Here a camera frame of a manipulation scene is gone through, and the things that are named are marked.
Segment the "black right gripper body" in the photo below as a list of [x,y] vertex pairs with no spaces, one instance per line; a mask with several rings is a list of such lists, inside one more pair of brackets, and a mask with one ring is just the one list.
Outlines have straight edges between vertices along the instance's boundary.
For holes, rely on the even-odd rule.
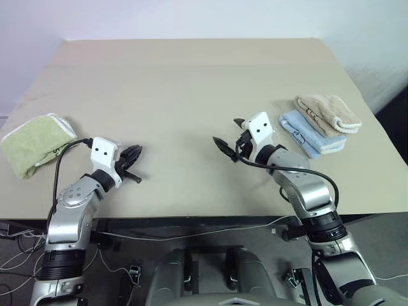
[[235,153],[237,158],[254,158],[255,144],[253,144],[252,135],[248,129],[236,141]]

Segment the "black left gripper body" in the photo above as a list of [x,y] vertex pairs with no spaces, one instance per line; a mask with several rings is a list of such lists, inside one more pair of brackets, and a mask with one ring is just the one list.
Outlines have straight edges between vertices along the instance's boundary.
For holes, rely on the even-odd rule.
[[126,171],[126,166],[128,165],[128,149],[123,150],[120,153],[119,159],[115,162],[115,171],[118,174],[118,176],[120,177],[121,180],[124,179],[125,177],[125,171]]

